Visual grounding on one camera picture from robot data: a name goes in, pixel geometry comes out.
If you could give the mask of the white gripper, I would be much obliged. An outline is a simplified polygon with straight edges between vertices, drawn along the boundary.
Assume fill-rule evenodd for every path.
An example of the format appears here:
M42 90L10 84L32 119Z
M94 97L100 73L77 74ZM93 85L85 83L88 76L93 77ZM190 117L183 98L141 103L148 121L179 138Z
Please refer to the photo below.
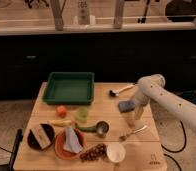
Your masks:
M139 120L144 112L142 107L146 106L149 102L149 97L145 95L142 91L138 90L133 95L132 100L128 102L128 111L134 111L134 118Z

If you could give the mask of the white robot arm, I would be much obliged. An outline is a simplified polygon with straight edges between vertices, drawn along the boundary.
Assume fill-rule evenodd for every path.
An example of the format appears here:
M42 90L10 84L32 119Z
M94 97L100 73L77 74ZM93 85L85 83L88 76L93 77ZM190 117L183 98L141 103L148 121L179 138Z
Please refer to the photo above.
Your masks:
M137 107L146 106L150 99L156 101L196 134L196 105L167 91L161 74L141 77L132 101Z

